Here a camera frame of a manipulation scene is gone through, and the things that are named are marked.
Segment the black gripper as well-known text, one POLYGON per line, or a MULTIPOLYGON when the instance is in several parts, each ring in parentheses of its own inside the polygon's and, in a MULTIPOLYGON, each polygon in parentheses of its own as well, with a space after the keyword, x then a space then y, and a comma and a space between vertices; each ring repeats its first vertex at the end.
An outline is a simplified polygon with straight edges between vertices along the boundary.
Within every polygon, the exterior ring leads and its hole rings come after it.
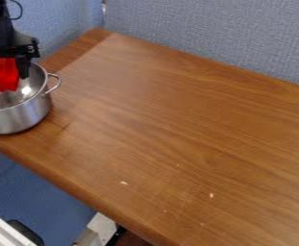
POLYGON ((15 29, 12 20, 0 17, 0 58, 16 58, 16 69, 27 79, 31 59, 40 57, 39 40, 15 29))

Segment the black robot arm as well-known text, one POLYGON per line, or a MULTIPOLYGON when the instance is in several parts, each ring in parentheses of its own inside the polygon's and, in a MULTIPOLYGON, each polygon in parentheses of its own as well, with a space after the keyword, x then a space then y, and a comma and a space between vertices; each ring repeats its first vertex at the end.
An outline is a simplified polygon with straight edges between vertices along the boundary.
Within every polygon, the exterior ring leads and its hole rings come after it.
POLYGON ((7 0, 0 0, 0 59, 16 60, 16 71, 21 79, 29 75, 31 61, 40 57, 39 39, 21 33, 13 26, 7 0))

